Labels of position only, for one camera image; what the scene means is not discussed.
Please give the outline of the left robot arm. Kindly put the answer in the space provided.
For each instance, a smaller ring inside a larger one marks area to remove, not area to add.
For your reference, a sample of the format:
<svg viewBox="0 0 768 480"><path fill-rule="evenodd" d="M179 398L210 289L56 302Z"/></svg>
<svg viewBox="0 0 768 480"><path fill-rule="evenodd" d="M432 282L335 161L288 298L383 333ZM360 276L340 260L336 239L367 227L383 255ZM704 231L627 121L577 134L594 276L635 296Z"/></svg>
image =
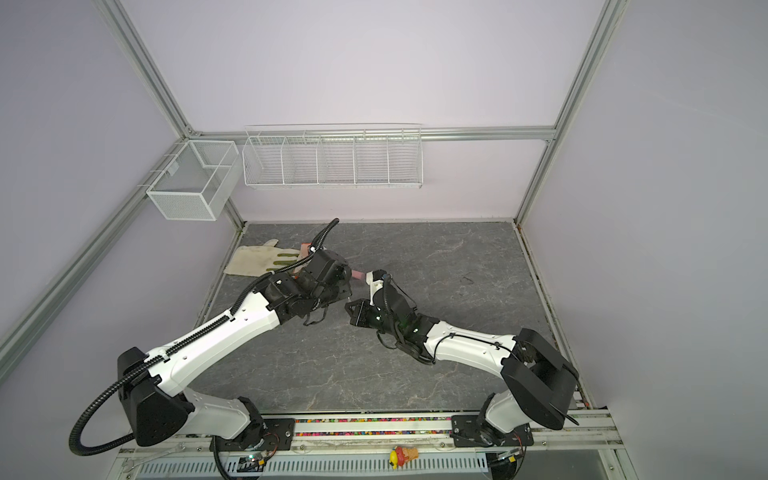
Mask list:
<svg viewBox="0 0 768 480"><path fill-rule="evenodd" d="M210 436L214 446L258 447L267 428L250 399L206 395L190 385L248 341L294 318L310 325L314 311L325 311L349 296L349 265L324 247L338 222L331 220L312 239L306 257L257 277L214 319L149 352L138 348L123 352L117 380L76 420L68 438L70 451L93 456L130 441L156 445L176 434ZM112 396L118 396L124 407L130 433L104 444L85 445L86 425Z"/></svg>

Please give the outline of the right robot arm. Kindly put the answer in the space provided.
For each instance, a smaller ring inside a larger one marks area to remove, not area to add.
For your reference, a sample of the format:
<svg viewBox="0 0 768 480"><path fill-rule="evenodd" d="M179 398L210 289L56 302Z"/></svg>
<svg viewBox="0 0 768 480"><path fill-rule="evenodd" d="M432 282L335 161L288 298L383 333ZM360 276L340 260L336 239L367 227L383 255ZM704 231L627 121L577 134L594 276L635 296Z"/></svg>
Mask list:
<svg viewBox="0 0 768 480"><path fill-rule="evenodd" d="M490 394L468 427L453 428L452 437L471 446L492 447L530 423L550 430L579 422L569 414L579 373L537 331L523 328L515 335L486 334L456 327L425 315L387 272L366 275L367 298L345 305L350 324L389 335L390 350L433 365L450 361L489 373L505 384Z"/></svg>

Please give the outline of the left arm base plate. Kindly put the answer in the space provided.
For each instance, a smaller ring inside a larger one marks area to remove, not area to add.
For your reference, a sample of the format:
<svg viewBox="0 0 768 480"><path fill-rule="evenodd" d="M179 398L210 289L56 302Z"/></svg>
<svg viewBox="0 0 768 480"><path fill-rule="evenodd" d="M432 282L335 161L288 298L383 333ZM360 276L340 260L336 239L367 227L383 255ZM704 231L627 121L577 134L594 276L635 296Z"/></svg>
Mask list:
<svg viewBox="0 0 768 480"><path fill-rule="evenodd" d="M237 451L285 451L291 448L296 420L291 417L267 418L252 421L243 432L233 439L214 437L209 450Z"/></svg>

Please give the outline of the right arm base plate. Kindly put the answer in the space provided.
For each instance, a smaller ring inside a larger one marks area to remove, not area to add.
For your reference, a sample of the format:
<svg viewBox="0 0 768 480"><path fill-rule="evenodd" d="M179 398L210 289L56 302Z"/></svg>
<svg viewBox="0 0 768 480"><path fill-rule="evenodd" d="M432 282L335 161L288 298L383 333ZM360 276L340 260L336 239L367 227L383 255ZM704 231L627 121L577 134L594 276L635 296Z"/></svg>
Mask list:
<svg viewBox="0 0 768 480"><path fill-rule="evenodd" d="M489 424L481 423L477 415L452 415L450 437L459 448L529 447L534 444L528 424L510 433L500 433Z"/></svg>

